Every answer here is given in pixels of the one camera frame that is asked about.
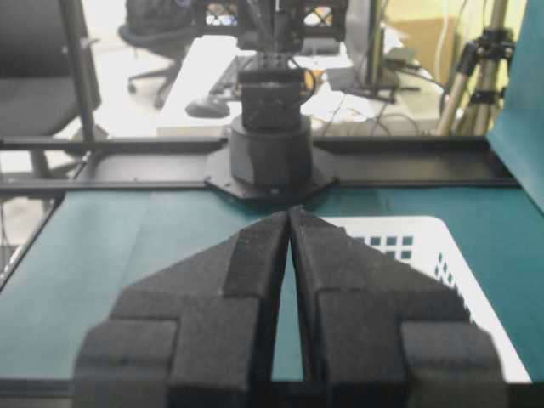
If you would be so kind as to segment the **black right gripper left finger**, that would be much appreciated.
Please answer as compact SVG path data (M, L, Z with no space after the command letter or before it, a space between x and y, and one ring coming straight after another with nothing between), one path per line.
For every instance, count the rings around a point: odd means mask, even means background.
M276 212L126 286L90 329L77 407L248 407L271 378L289 221Z

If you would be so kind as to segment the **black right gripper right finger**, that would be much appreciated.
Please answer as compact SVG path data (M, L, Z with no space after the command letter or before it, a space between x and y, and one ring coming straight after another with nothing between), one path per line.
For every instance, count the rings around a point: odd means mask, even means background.
M490 335L459 296L301 207L289 212L303 350L330 407L503 407Z

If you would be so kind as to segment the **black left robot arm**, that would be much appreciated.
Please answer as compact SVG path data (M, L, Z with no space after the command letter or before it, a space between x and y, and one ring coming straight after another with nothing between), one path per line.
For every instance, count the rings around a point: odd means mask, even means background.
M345 37L345 1L225 1L231 26L207 33L235 37L255 51L253 67L237 75L241 113L227 145L207 158L206 183L247 201L300 201L336 181L333 155L314 146L301 107L315 94L306 70L291 67L307 38Z

